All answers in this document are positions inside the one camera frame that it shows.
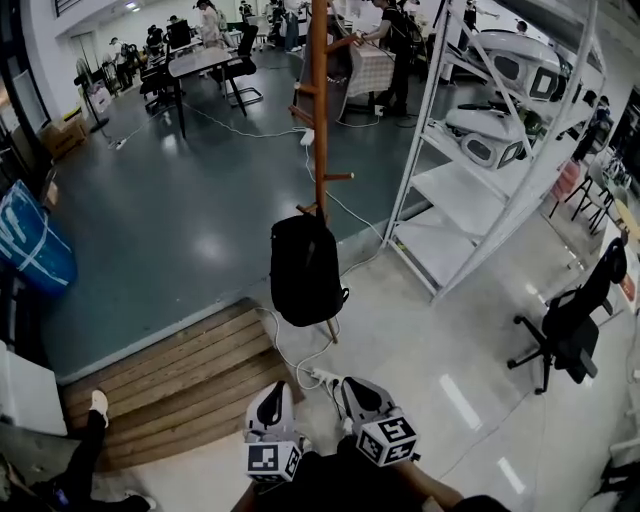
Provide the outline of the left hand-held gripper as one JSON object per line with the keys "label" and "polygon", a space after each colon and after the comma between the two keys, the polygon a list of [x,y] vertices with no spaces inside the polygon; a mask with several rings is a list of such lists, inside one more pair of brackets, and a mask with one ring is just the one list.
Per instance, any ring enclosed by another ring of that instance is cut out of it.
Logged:
{"label": "left hand-held gripper", "polygon": [[251,401],[244,430],[245,474],[256,483],[292,482],[303,455],[304,435],[294,431],[292,389],[284,380]]}

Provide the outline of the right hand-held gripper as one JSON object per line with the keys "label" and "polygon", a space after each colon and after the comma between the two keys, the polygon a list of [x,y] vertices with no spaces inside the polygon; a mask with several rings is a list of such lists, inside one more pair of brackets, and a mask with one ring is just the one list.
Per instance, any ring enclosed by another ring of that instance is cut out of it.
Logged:
{"label": "right hand-held gripper", "polygon": [[347,376],[342,380],[341,394],[353,422],[356,449],[367,460],[387,467],[412,457],[419,435],[386,389]]}

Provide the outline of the black backpack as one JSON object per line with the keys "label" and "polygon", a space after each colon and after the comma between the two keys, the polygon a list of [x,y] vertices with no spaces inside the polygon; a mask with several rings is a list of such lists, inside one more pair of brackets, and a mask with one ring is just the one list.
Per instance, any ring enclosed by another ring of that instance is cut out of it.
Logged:
{"label": "black backpack", "polygon": [[337,244],[324,219],[302,213],[271,229],[271,298],[295,327],[334,318],[349,298],[341,284]]}

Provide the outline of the wooden coat rack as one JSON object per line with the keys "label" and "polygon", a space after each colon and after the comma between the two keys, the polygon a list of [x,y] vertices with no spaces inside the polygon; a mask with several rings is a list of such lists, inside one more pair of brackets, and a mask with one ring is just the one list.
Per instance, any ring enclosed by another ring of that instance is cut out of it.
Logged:
{"label": "wooden coat rack", "polygon": [[348,36],[335,43],[327,42],[328,0],[311,0],[310,28],[304,52],[299,82],[295,85],[298,103],[289,107],[291,114],[306,123],[314,132],[315,202],[298,206],[302,214],[313,215],[323,225],[327,220],[327,189],[329,181],[350,180],[351,173],[330,174],[328,163],[328,55],[355,40]]}

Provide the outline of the person's black clothing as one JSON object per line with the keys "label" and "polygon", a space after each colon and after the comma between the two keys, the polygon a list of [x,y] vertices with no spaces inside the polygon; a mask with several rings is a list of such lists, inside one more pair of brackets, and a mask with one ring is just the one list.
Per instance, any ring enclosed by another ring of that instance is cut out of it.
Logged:
{"label": "person's black clothing", "polygon": [[[424,503],[388,467],[377,467],[345,436],[332,455],[303,455],[292,482],[252,483],[231,512],[424,512]],[[488,495],[463,496],[448,512],[511,512]]]}

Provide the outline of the wooden step platform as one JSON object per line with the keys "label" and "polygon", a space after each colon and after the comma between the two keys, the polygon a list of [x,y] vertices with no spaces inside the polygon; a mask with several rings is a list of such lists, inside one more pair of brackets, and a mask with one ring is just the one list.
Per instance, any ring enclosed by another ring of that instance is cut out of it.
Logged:
{"label": "wooden step platform", "polygon": [[304,395],[275,350],[255,301],[245,298],[62,389],[71,435],[91,393],[109,402],[97,468],[111,472],[209,444],[244,426],[251,400],[279,380]]}

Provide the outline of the black office chair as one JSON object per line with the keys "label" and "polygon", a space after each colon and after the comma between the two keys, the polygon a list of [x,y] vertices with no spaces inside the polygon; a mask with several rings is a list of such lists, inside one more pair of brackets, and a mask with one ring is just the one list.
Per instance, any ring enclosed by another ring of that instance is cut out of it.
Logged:
{"label": "black office chair", "polygon": [[552,298],[540,328],[523,315],[513,318],[514,324],[526,327],[537,342],[538,350],[519,361],[508,360],[507,367],[514,369],[541,358],[543,381],[535,389],[537,395],[547,392],[552,369],[566,372],[577,384],[586,377],[596,377],[598,369],[593,354],[599,327],[591,314],[599,308],[613,313],[608,293],[610,286],[620,284],[627,274],[625,245],[624,236],[613,238],[584,285]]}
{"label": "black office chair", "polygon": [[221,66],[222,81],[220,84],[224,96],[231,107],[239,107],[243,114],[246,114],[247,105],[259,103],[264,99],[263,94],[255,87],[239,89],[235,82],[236,78],[250,76],[257,71],[257,66],[252,60],[252,49],[257,33],[257,26],[247,25],[232,58]]}

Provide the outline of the white metal shelf unit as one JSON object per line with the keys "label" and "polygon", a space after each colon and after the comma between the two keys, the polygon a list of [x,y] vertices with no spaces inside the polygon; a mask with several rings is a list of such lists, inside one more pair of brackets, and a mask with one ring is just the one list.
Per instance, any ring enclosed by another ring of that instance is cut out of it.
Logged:
{"label": "white metal shelf unit", "polygon": [[[464,29],[454,0],[441,0],[435,43],[417,125],[386,229],[391,247],[434,299],[444,297],[537,209],[586,132],[606,65],[597,37],[598,0],[497,0],[538,28],[559,57],[561,74],[549,101],[504,85],[486,52],[449,43]],[[460,105],[492,106],[520,120],[527,156],[499,170],[465,156],[444,126]]]}

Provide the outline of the white box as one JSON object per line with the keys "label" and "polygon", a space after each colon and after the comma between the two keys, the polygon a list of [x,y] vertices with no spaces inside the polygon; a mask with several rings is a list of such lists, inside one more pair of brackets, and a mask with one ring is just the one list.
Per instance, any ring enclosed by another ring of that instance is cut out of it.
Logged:
{"label": "white box", "polygon": [[67,435],[54,373],[11,352],[1,340],[0,419],[41,434]]}

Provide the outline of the white domed carrier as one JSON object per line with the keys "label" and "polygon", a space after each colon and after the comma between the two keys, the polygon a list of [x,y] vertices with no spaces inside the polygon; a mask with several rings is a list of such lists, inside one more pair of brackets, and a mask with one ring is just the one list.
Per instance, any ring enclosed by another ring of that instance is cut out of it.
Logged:
{"label": "white domed carrier", "polygon": [[520,120],[490,105],[460,105],[450,109],[444,126],[462,153],[492,171],[526,156]]}
{"label": "white domed carrier", "polygon": [[483,31],[475,38],[505,86],[532,100],[551,99],[561,74],[559,57],[551,47],[502,30]]}

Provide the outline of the pink chair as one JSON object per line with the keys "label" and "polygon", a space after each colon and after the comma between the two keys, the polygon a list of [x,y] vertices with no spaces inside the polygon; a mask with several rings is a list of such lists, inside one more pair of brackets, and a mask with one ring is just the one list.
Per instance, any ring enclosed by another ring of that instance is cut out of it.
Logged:
{"label": "pink chair", "polygon": [[574,191],[581,175],[580,164],[570,159],[562,168],[558,179],[551,189],[551,195],[556,200],[550,216],[553,215],[561,201]]}

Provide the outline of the grey garment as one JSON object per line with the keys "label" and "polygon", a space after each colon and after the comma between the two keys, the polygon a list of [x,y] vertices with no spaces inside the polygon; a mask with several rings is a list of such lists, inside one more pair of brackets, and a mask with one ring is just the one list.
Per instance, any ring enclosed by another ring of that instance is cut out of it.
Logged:
{"label": "grey garment", "polygon": [[[308,16],[308,32],[306,45],[302,57],[301,71],[298,82],[301,84],[311,84],[312,82],[312,27],[313,17]],[[338,25],[338,20],[334,15],[327,18],[327,45],[334,42],[349,39],[345,36]],[[358,49],[353,43],[345,43],[327,56],[327,105],[328,118],[330,121],[343,121],[344,108],[347,105],[347,93],[351,77],[354,71],[352,50]],[[295,105],[308,115],[313,114],[313,97],[308,94],[294,94]]]}

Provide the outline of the cardboard box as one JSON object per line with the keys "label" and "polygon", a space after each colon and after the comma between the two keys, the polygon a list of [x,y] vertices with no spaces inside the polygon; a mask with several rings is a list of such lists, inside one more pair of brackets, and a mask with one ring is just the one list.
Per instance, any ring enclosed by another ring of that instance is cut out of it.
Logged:
{"label": "cardboard box", "polygon": [[49,123],[39,132],[39,140],[56,162],[84,144],[88,135],[86,121],[82,112],[78,110],[67,119]]}

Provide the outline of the grey table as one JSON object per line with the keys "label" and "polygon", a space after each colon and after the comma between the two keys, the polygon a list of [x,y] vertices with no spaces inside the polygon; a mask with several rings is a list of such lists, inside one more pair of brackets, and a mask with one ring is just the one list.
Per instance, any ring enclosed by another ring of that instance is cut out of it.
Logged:
{"label": "grey table", "polygon": [[239,61],[240,57],[220,48],[205,48],[201,51],[190,53],[168,63],[168,73],[173,81],[175,104],[178,112],[179,126],[182,138],[186,138],[186,126],[183,108],[183,94],[181,80],[201,71],[208,71],[222,67],[228,63]]}

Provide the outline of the black standing fan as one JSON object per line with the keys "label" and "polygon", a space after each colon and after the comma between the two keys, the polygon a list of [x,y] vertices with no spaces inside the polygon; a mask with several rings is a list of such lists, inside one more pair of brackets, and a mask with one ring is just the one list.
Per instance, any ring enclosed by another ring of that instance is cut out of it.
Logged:
{"label": "black standing fan", "polygon": [[94,124],[90,128],[91,133],[96,133],[101,131],[104,127],[109,123],[108,117],[100,117],[96,108],[91,100],[90,89],[92,85],[91,80],[91,71],[88,67],[88,64],[84,59],[78,59],[76,61],[76,78],[74,79],[74,84],[77,87],[80,87],[83,93],[84,101],[89,109],[89,112],[93,116]]}

